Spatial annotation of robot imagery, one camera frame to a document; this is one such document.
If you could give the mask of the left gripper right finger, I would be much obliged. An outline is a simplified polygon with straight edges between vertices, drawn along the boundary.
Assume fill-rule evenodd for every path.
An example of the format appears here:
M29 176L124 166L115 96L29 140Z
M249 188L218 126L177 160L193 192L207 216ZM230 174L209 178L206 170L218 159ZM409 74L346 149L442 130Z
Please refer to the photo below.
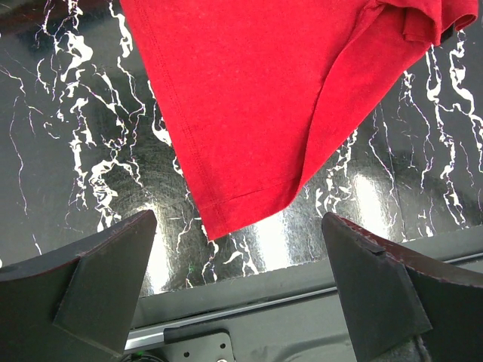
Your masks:
M482 275L334 213L321 229L359 361L480 361Z

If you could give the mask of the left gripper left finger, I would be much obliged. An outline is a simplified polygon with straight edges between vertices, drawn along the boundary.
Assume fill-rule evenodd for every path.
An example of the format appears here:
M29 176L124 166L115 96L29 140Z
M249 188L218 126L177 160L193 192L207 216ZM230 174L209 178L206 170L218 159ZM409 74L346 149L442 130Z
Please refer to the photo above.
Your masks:
M144 210L1 269L3 361L118 361L157 221Z

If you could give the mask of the dark red t shirt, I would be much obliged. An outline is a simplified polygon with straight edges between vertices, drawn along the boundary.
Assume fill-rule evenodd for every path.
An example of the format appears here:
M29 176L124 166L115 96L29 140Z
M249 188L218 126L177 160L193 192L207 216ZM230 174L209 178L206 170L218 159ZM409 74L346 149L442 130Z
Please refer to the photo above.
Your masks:
M124 1L210 239L286 208L476 1Z

